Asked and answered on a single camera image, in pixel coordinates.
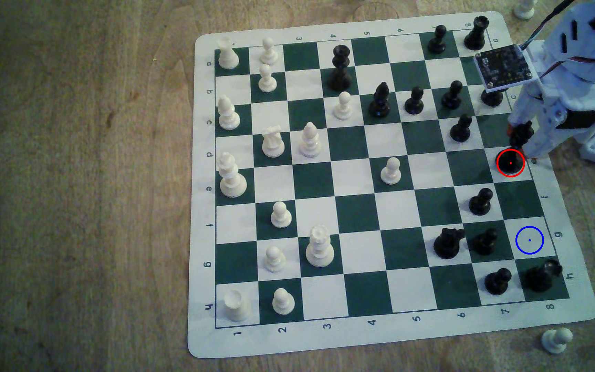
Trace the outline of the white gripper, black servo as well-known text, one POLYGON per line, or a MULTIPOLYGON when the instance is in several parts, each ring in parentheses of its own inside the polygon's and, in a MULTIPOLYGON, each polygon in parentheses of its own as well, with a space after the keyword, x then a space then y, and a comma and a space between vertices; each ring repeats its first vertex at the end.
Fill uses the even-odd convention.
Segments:
POLYGON ((527 142, 527 157, 542 158, 568 139, 568 130, 595 125, 595 83, 580 79, 564 65, 527 84, 508 117, 507 135, 536 118, 539 129, 527 142))

